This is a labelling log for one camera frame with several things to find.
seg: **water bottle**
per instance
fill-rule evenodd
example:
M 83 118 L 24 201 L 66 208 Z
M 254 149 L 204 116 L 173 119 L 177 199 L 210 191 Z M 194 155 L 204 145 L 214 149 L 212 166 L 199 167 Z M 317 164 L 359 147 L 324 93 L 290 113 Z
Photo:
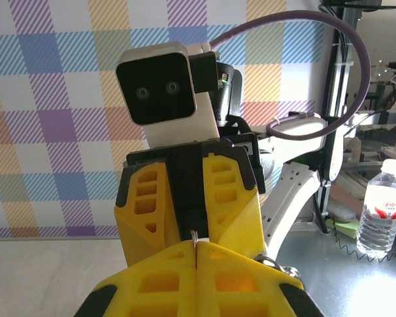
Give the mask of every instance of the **water bottle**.
M 368 182 L 356 247 L 373 258 L 383 258 L 396 235 L 396 160 L 383 162 L 381 173 Z

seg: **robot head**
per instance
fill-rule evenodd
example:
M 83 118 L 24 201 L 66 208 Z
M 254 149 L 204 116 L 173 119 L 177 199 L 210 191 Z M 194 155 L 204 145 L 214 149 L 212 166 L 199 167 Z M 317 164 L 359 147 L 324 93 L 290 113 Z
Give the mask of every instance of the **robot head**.
M 125 51 L 116 77 L 137 125 L 188 118 L 196 111 L 188 54 L 179 42 Z

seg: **metal frame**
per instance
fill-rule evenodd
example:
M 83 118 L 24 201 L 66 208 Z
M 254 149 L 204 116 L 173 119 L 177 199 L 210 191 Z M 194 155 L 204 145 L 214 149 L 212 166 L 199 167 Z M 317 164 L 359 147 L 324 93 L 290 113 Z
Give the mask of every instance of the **metal frame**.
M 356 29 L 358 20 L 360 18 L 360 9 L 337 9 L 337 16 L 348 23 L 351 27 Z M 324 90 L 323 98 L 323 115 L 331 117 L 339 117 L 344 114 L 345 100 L 346 100 L 346 87 L 348 85 L 350 61 L 352 57 L 353 47 L 348 43 L 347 55 L 343 59 L 339 42 L 339 33 L 336 31 L 333 38 L 333 46 L 331 48 L 331 57 L 327 68 L 327 79 Z M 317 203 L 319 212 L 324 215 L 327 210 L 327 204 L 330 195 L 331 182 L 328 180 L 321 181 L 321 187 L 317 193 Z

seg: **checkered backdrop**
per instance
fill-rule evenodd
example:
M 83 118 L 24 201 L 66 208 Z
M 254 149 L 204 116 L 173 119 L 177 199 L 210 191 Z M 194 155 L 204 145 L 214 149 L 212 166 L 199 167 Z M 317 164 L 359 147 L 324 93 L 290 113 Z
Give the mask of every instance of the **checkered backdrop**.
M 209 41 L 317 2 L 0 0 L 0 238 L 117 236 L 122 162 L 145 145 L 114 76 L 124 50 Z M 220 48 L 244 76 L 251 125 L 319 106 L 326 34 L 312 22 L 277 23 Z

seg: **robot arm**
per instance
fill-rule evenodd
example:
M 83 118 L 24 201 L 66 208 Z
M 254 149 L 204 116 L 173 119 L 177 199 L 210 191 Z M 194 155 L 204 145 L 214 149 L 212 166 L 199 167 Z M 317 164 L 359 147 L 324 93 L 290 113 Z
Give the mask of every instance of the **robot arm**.
M 202 53 L 196 48 L 195 58 L 205 64 L 205 46 Z M 232 91 L 238 91 L 233 79 L 240 77 L 234 71 L 211 77 L 204 69 L 204 77 L 213 83 L 221 75 L 232 87 L 230 92 L 226 87 L 216 89 L 225 98 L 214 94 L 211 98 L 209 92 L 215 90 L 200 89 L 199 72 L 195 78 L 191 74 L 195 56 L 191 51 L 179 44 L 131 50 L 117 67 L 131 119 L 144 128 L 150 149 L 127 155 L 116 199 L 116 223 L 129 269 L 97 285 L 75 316 L 292 317 L 299 316 L 302 307 L 310 316 L 322 316 L 298 279 L 261 265 L 254 257 L 265 251 L 264 235 L 270 238 L 269 254 L 277 254 L 301 205 L 319 183 L 307 166 L 286 163 L 283 178 L 293 171 L 297 181 L 276 186 L 282 199 L 270 199 L 271 220 L 265 218 L 270 226 L 263 229 L 261 182 L 256 179 L 257 174 L 259 179 L 264 175 L 260 154 L 269 153 L 271 162 L 282 165 L 322 148 L 323 138 L 304 142 L 272 138 L 268 147 L 262 141 L 259 149 L 256 134 L 238 118 L 237 130 L 245 128 L 247 133 L 221 129 L 218 134 L 224 124 L 229 127 L 232 110 L 238 111 L 230 106 Z M 215 64 L 215 54 L 209 57 Z M 172 61 L 171 71 L 160 65 L 167 60 Z M 144 63 L 154 67 L 133 77 L 131 71 L 142 69 Z M 171 87 L 173 82 L 180 89 Z M 220 112 L 225 117 L 215 119 L 213 100 L 227 106 Z M 311 117 L 288 120 L 277 129 L 300 134 L 325 124 Z M 198 242 L 198 235 L 209 242 Z
M 320 130 L 327 125 L 319 116 L 290 120 L 276 126 L 287 134 L 303 134 Z M 324 148 L 325 137 L 307 141 L 268 139 L 261 144 L 262 149 L 270 150 L 277 166 L 282 167 L 280 178 L 261 210 L 263 220 L 266 256 L 276 260 L 281 244 L 304 204 L 320 187 L 318 171 L 309 166 L 288 161 L 305 153 Z

